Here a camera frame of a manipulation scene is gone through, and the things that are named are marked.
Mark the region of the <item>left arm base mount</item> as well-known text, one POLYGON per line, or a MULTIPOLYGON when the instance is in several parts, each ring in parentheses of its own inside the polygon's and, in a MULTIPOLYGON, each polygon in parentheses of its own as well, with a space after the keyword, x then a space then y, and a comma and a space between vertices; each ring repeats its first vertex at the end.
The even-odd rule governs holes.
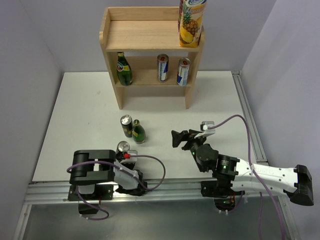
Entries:
MULTIPOLYGON (((92 205, 100 207, 102 200, 111 200, 113 198, 113 188, 114 186, 112 184, 97 184, 94 186, 93 193, 81 193, 80 195, 87 202, 98 201, 98 203, 93 203, 92 205)), ((70 202, 78 202, 79 214, 91 216, 98 213, 97 209, 88 206, 79 198, 75 185, 69 187, 67 200, 70 202)))

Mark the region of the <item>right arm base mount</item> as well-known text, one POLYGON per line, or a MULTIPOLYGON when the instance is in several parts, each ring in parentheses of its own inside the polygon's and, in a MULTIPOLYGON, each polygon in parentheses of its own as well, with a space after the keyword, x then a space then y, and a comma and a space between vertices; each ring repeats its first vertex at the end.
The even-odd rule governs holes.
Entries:
POLYGON ((245 191, 234 191, 231 188, 219 187, 217 180, 205 180, 200 182, 201 195, 213 198, 214 206, 219 214, 228 216, 237 210, 245 195, 245 191))

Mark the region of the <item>silver red-top can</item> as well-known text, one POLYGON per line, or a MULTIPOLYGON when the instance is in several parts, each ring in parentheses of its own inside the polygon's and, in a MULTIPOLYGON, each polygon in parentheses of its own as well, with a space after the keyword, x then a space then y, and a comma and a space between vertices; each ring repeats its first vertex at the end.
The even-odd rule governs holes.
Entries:
POLYGON ((169 57, 166 54, 157 56, 157 79, 160 82, 168 80, 169 57))
POLYGON ((190 65, 191 62, 186 57, 179 60, 176 79, 176 82, 179 86, 183 87, 187 85, 190 65))

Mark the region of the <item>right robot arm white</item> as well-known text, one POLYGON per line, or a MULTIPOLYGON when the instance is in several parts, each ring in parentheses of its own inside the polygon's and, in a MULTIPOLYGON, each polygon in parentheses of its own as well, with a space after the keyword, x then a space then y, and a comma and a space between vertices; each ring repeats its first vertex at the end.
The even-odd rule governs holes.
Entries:
POLYGON ((252 163, 224 154, 206 143, 200 131, 171 131, 172 146, 177 148, 184 142, 184 151, 190 151, 198 170, 212 172, 212 180, 201 181, 204 197, 223 198, 242 193, 261 192, 275 196, 288 196, 301 206, 313 206, 312 176, 308 168, 298 164, 293 168, 271 167, 252 163))

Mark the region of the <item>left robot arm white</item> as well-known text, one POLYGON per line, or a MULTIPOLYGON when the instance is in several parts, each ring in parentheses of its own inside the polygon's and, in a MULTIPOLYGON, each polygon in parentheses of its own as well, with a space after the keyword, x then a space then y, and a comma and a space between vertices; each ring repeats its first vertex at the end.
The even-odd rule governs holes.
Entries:
POLYGON ((143 173, 134 169, 137 155, 136 150, 77 150, 67 169, 69 183, 86 200, 96 197, 99 184, 111 182, 117 184, 117 193, 140 197, 148 184, 143 173))

